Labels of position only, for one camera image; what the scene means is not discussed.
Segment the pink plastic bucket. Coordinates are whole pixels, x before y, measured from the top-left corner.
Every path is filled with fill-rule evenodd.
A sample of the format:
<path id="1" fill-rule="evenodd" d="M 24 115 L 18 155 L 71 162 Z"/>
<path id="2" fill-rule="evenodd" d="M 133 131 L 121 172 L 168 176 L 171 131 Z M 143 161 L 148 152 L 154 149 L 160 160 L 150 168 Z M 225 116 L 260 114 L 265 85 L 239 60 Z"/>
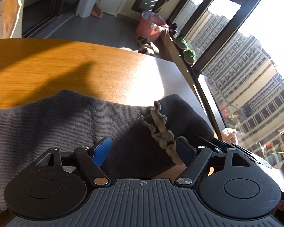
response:
<path id="1" fill-rule="evenodd" d="M 136 29 L 136 34 L 143 38 L 155 42 L 161 35 L 167 35 L 169 27 L 165 20 L 152 11 L 143 11 L 140 15 L 140 21 Z"/>

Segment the green potted plant near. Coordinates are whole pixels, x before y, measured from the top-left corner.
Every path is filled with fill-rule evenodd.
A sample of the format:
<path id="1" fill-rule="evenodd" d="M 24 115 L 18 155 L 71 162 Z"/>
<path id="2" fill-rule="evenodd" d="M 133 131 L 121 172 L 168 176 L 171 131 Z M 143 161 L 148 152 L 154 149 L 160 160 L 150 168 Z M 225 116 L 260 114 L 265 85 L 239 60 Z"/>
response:
<path id="1" fill-rule="evenodd" d="M 196 58 L 195 51 L 192 49 L 186 49 L 183 54 L 185 62 L 191 66 L 194 65 Z"/>

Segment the green potted plant far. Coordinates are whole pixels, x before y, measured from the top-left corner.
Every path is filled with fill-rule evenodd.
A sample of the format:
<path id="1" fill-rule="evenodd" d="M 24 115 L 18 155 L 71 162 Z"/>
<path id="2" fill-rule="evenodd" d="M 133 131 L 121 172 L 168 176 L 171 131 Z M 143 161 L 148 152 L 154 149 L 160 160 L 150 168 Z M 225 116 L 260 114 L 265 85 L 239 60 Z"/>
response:
<path id="1" fill-rule="evenodd" d="M 177 45 L 178 48 L 182 50 L 186 50 L 188 48 L 188 44 L 186 40 L 182 37 L 178 37 L 174 40 L 174 43 Z"/>

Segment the dark grey knit pants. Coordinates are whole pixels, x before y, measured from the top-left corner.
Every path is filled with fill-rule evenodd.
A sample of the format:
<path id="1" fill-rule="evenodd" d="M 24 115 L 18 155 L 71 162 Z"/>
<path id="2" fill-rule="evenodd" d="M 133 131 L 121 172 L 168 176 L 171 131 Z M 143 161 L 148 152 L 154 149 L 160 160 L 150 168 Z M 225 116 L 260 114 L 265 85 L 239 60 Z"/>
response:
<path id="1" fill-rule="evenodd" d="M 101 166 L 112 180 L 151 178 L 174 165 L 167 149 L 178 138 L 213 138 L 207 122 L 178 95 L 153 107 L 134 107 L 70 90 L 28 105 L 0 109 L 0 212 L 6 210 L 5 186 L 49 148 L 71 152 L 111 139 Z"/>

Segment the white trash bin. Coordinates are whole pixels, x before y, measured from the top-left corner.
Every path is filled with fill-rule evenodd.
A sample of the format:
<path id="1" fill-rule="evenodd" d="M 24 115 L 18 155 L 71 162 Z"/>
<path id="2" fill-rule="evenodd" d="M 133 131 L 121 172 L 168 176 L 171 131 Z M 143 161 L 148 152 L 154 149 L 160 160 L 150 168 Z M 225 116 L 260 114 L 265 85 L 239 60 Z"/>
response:
<path id="1" fill-rule="evenodd" d="M 89 17 L 96 0 L 79 0 L 76 16 L 81 18 Z"/>

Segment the slippers on floor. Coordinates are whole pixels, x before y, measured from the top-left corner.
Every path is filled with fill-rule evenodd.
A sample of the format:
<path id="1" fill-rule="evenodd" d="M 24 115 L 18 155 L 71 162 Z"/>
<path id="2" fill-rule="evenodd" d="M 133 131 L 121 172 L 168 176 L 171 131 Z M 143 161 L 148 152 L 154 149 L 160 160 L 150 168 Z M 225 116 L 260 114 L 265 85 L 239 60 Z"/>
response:
<path id="1" fill-rule="evenodd" d="M 138 53 L 147 54 L 147 55 L 159 54 L 159 49 L 148 38 L 139 36 L 136 40 L 136 43 L 139 46 Z"/>

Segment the pink dustpan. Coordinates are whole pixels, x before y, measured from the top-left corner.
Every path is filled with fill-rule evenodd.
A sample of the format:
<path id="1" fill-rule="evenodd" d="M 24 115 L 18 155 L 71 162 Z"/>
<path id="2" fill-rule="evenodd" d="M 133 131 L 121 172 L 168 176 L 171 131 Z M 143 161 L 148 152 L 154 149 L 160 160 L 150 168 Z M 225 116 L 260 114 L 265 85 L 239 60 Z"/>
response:
<path id="1" fill-rule="evenodd" d="M 93 6 L 93 8 L 92 8 L 92 11 L 91 11 L 90 15 L 93 16 L 93 17 L 96 17 L 96 18 L 98 18 L 98 19 L 102 18 L 102 16 L 103 16 L 103 11 L 102 11 L 102 9 L 100 8 L 100 5 L 95 4 L 95 5 Z"/>

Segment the green potted plant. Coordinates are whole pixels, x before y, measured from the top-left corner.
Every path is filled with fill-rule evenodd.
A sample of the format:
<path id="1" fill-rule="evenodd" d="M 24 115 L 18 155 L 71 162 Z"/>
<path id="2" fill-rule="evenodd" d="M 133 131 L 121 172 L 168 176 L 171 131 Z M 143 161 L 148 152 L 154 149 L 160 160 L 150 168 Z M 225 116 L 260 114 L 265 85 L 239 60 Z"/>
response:
<path id="1" fill-rule="evenodd" d="M 191 66 L 194 65 L 196 58 L 195 51 L 192 49 L 186 49 L 183 54 L 185 62 Z"/>
<path id="2" fill-rule="evenodd" d="M 178 48 L 182 50 L 186 50 L 188 48 L 188 44 L 186 40 L 182 37 L 178 37 L 174 40 L 174 43 L 177 45 Z"/>

